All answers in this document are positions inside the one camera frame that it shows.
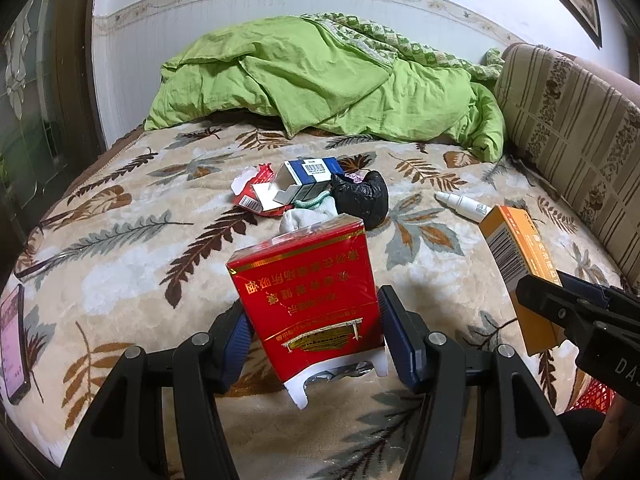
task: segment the orange medicine box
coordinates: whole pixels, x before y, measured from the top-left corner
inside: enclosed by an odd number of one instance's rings
[[[226,264],[274,370],[299,408],[305,381],[371,362],[386,375],[362,220],[342,214],[236,251]]]
[[[527,212],[497,205],[480,222],[480,231],[507,286],[527,354],[539,354],[558,346],[565,340],[562,328],[519,304],[516,297],[518,281],[527,274],[562,285]]]

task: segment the white label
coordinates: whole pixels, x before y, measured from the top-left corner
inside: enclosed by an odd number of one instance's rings
[[[240,202],[238,204],[241,205],[242,207],[250,209],[254,213],[262,212],[262,206],[260,205],[260,202],[258,202],[257,200],[254,200],[250,196],[244,195],[240,199]]]
[[[481,215],[487,216],[489,214],[489,211],[491,211],[491,209],[487,205],[478,203],[478,205],[476,206],[476,213],[480,213]]]
[[[510,292],[515,290],[520,278],[529,274],[529,269],[507,225],[498,227],[486,242],[498,265],[500,275],[507,285],[507,290]]]
[[[308,176],[313,176],[315,174],[320,174],[320,173],[324,173],[325,171],[328,171],[324,162],[319,159],[310,160],[309,162],[306,162],[305,164],[302,165],[302,169],[305,170],[305,173],[308,174]]]

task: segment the orange box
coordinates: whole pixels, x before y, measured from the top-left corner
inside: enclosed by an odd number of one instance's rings
[[[539,354],[558,346],[566,339],[563,329],[522,306],[516,297],[518,281],[528,274],[562,285],[527,212],[497,205],[480,222],[480,231],[507,286],[527,354]]]

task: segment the bed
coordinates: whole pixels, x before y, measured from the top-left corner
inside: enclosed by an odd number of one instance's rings
[[[305,155],[335,156],[347,173],[383,175],[388,218],[367,235],[378,286],[393,285],[432,330],[466,346],[511,344],[556,412],[572,405],[585,383],[574,365],[577,349],[565,342],[526,356],[478,226],[434,198],[446,190],[526,208],[559,270],[620,285],[613,261],[546,180],[509,153],[497,164],[480,163],[450,144],[332,136],[316,128],[289,140],[277,120],[219,112],[163,130],[138,128],[121,140],[72,184],[18,259],[21,270],[66,250],[23,279],[31,390],[12,406],[0,381],[8,416],[44,456],[62,462],[127,346],[171,348],[231,306],[237,294],[226,261],[234,250],[275,236],[279,220],[233,206],[230,183],[247,166],[277,168]],[[16,283],[12,276],[3,297]],[[309,405],[299,410],[254,341],[240,380],[218,399],[240,477],[397,478],[420,399],[389,362],[385,378],[370,372],[309,385]],[[182,467],[171,390],[163,395],[168,461],[177,480]],[[472,440],[472,424],[465,424],[460,474]]]

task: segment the striped fabric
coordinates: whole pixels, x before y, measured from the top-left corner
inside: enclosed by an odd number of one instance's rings
[[[508,135],[640,282],[640,109],[558,52],[517,44],[495,85]]]

